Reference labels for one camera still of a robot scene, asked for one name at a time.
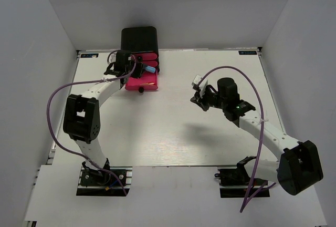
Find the pink drawer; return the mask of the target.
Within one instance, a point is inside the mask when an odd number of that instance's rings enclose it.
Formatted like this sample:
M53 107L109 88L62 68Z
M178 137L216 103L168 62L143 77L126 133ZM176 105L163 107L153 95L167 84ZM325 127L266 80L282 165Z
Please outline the pink drawer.
M148 60L142 62L144 65L157 68L159 63L156 60Z
M155 82L156 85L152 86L140 86L144 82ZM140 78L130 77L125 85L125 89L128 91L139 91L140 93L144 91L154 91L158 89L158 73L154 74L145 71Z
M158 54L156 53L133 53L133 55L136 58L141 57L142 61L150 61L158 59Z

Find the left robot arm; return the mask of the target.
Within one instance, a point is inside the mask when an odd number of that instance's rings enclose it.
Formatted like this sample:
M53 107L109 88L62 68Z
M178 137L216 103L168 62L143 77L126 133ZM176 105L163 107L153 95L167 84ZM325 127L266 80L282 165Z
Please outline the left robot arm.
M85 92L67 98L63 131L79 146L86 166L94 169L93 178L99 184L110 181L108 158L103 154L98 135L101 128L100 107L119 91L141 63L128 50L118 50L115 61L109 64L101 80Z

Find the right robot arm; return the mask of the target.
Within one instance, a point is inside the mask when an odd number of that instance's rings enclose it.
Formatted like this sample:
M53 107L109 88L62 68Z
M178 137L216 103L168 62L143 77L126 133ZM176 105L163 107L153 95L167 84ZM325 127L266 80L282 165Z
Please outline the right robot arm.
M208 111L222 110L227 120L248 132L276 157L275 161L249 156L239 161L236 168L221 174L222 185L250 184L253 180L264 180L279 184L288 194L297 195L323 179L322 166L317 146L293 138L268 121L250 103L242 100L232 78L221 78L217 89L202 81L197 75L192 87L195 90L191 102Z

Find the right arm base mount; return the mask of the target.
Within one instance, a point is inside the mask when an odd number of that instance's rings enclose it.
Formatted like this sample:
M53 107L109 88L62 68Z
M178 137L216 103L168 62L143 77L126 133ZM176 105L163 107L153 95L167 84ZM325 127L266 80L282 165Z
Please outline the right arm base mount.
M235 166L223 166L217 168L214 177L219 181L221 198L244 198L250 180L250 177L244 169L244 165L248 161L255 159L255 156L250 156L241 160Z

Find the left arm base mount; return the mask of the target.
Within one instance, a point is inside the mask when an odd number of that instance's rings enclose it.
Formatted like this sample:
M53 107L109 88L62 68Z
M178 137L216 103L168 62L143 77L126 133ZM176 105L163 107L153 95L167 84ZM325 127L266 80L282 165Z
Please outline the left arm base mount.
M132 167L110 167L110 170L118 176L126 193L119 182L111 174L93 173L81 168L76 196L87 197L125 197L131 187Z

